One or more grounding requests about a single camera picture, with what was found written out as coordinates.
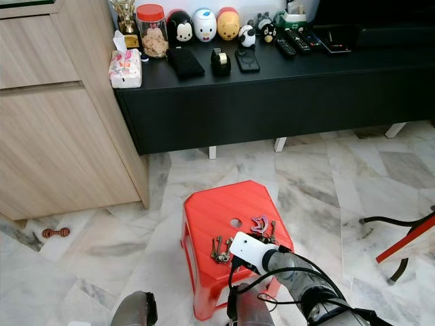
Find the black wallet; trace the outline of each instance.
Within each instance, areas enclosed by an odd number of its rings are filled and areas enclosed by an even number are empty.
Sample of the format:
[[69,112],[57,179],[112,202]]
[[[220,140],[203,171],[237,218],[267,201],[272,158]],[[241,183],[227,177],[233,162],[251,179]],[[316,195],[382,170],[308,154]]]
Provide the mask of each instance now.
[[181,79],[202,76],[204,68],[188,49],[168,49],[166,51],[168,62],[174,67],[177,76]]

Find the red lid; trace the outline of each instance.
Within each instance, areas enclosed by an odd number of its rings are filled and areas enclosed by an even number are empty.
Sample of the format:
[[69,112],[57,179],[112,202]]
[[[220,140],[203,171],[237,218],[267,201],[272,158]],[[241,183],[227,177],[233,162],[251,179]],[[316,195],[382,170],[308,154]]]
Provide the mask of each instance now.
[[140,5],[136,9],[138,19],[145,22],[156,22],[164,19],[163,7],[161,5]]

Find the black tv console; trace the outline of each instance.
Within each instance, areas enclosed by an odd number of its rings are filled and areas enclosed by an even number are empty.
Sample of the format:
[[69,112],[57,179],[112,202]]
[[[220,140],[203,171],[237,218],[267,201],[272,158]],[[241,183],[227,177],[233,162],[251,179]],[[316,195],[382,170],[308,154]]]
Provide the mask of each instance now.
[[[239,71],[236,41],[186,47],[205,76],[180,81],[156,59],[143,63],[142,87],[115,90],[139,154],[435,118],[435,47],[286,60],[257,40],[251,74]],[[230,54],[228,77],[211,72],[214,48]]]

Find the cabinet door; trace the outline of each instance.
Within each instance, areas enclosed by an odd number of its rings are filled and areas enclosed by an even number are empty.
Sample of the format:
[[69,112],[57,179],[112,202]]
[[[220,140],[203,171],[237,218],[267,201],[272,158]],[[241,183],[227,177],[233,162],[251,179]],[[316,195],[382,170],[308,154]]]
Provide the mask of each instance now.
[[0,20],[0,88],[80,80],[50,16]]
[[0,97],[0,213],[17,220],[136,200],[85,89]]

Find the white figurine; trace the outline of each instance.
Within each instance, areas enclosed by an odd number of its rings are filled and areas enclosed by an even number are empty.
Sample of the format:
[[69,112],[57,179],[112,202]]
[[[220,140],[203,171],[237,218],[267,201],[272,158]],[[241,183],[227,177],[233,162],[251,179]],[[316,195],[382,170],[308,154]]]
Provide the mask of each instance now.
[[215,14],[208,9],[199,9],[193,15],[193,28],[201,42],[210,42],[216,35]]
[[245,25],[239,31],[239,39],[245,48],[254,47],[256,44],[256,30],[252,25]]

